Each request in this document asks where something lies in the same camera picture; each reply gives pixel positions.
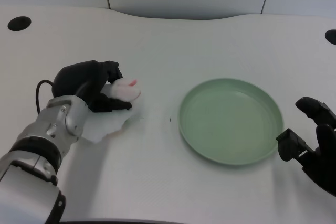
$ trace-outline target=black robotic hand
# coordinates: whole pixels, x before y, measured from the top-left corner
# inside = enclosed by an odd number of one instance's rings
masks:
[[[296,159],[302,170],[322,189],[336,196],[336,115],[318,100],[303,97],[296,107],[316,123],[319,147],[313,151],[291,129],[277,137],[278,151],[284,161]]]
[[[86,61],[62,68],[54,79],[53,96],[76,95],[89,106],[92,112],[129,110],[130,102],[107,97],[101,93],[105,83],[122,78],[119,64],[113,61]]]

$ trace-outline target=plate rim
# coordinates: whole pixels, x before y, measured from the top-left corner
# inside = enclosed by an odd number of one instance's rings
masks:
[[[278,148],[278,144],[277,144],[277,143],[275,143],[274,147],[273,147],[269,152],[267,152],[267,153],[264,154],[263,156],[258,157],[258,158],[254,159],[254,160],[252,160],[252,161],[249,161],[249,162],[233,162],[233,163],[230,163],[230,162],[222,162],[222,161],[216,160],[215,158],[208,157],[207,155],[201,153],[200,151],[196,150],[196,149],[189,143],[189,141],[187,140],[187,138],[185,137],[185,133],[183,132],[183,130],[182,130],[182,126],[181,126],[181,107],[182,107],[182,105],[183,105],[183,103],[184,103],[186,97],[187,97],[193,90],[195,90],[196,88],[198,88],[199,86],[204,85],[204,84],[206,84],[207,82],[218,81],[218,80],[226,80],[226,81],[228,81],[228,80],[233,80],[233,81],[244,82],[244,83],[247,83],[247,84],[249,84],[249,85],[252,85],[252,86],[256,87],[257,89],[261,90],[263,93],[265,93],[266,95],[268,95],[268,96],[271,98],[272,102],[274,102],[274,104],[276,105],[276,107],[277,107],[277,109],[278,109],[278,111],[279,111],[279,113],[280,113],[280,117],[281,117],[281,126],[282,126],[282,127],[281,127],[281,128],[282,128],[281,131],[282,131],[282,132],[284,131],[284,121],[283,121],[283,120],[284,120],[284,117],[283,117],[283,115],[282,115],[282,112],[281,112],[281,110],[280,110],[280,107],[279,107],[279,105],[277,104],[277,102],[273,99],[273,97],[270,96],[265,90],[263,90],[263,89],[260,88],[259,86],[254,85],[254,84],[252,84],[252,83],[250,83],[250,82],[248,82],[248,81],[243,81],[243,80],[234,79],[234,78],[216,78],[216,79],[210,79],[210,80],[201,82],[200,84],[198,84],[198,85],[196,85],[195,87],[191,88],[191,89],[187,92],[187,94],[183,97],[182,102],[181,102],[181,104],[180,104],[180,106],[179,106],[179,113],[178,113],[178,115],[177,115],[177,122],[178,122],[178,124],[179,124],[179,125],[178,125],[178,126],[179,126],[178,129],[179,129],[179,131],[180,131],[180,133],[181,133],[181,135],[182,135],[182,138],[183,138],[184,141],[191,147],[191,149],[193,149],[194,152],[196,152],[196,153],[199,154],[200,156],[202,156],[202,157],[204,157],[204,158],[206,158],[206,159],[208,159],[208,160],[214,161],[214,162],[216,162],[216,163],[223,164],[223,165],[233,165],[233,166],[236,166],[236,165],[237,165],[237,166],[238,166],[238,165],[250,165],[250,164],[257,163],[257,162],[259,162],[259,161],[261,161],[261,160],[267,158],[267,157],[270,156],[272,153],[274,153],[274,151]]]

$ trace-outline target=plush toy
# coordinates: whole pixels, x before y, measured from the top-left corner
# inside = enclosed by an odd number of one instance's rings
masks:
[[[119,99],[124,102],[131,102],[129,110],[113,110],[112,112],[93,113],[90,112],[84,126],[83,138],[90,142],[98,143],[106,135],[118,131],[131,116],[139,111],[138,97],[141,91],[135,87],[137,80],[121,78],[113,84],[105,84],[101,93],[109,98]]]

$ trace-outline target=white table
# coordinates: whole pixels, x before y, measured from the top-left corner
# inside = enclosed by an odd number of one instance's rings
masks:
[[[127,218],[190,224],[335,223],[336,198],[296,161],[278,154],[248,167],[207,161],[183,142],[177,108],[195,85],[237,78],[267,91],[290,127],[315,148],[314,123],[295,107],[303,96],[336,111],[336,20],[245,15],[210,21],[133,17],[106,9],[0,7],[0,154],[35,120],[35,87],[64,66],[120,63],[138,78],[144,105],[98,145],[73,145],[59,171],[63,220]],[[7,23],[28,16],[13,32]],[[51,98],[43,87],[41,104]]]

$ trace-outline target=black cable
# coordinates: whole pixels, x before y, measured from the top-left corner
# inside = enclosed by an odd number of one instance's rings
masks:
[[[40,81],[37,86],[36,86],[36,92],[35,92],[35,101],[36,101],[36,110],[37,110],[37,114],[39,114],[41,112],[40,110],[40,102],[39,102],[39,98],[38,98],[38,94],[40,92],[40,87],[43,83],[47,83],[50,84],[52,87],[54,87],[54,84],[49,81],[49,80],[42,80]]]

